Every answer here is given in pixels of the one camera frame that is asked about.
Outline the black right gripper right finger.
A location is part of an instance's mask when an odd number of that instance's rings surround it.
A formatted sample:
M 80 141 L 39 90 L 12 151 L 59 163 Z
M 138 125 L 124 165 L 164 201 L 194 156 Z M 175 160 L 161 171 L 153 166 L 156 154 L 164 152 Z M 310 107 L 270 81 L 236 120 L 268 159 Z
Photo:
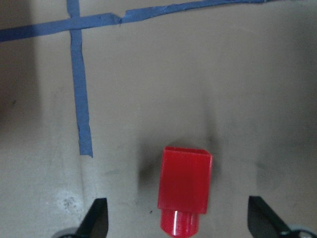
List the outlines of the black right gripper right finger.
M 260 196 L 249 196 L 248 230 L 253 238 L 287 238 L 291 229 Z

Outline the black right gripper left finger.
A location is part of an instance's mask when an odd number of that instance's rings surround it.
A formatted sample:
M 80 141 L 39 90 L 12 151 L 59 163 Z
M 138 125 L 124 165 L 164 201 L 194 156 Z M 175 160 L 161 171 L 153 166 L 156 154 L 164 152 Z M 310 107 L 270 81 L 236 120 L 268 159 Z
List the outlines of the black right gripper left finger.
M 96 198 L 75 232 L 77 238 L 106 238 L 108 207 L 106 198 Z

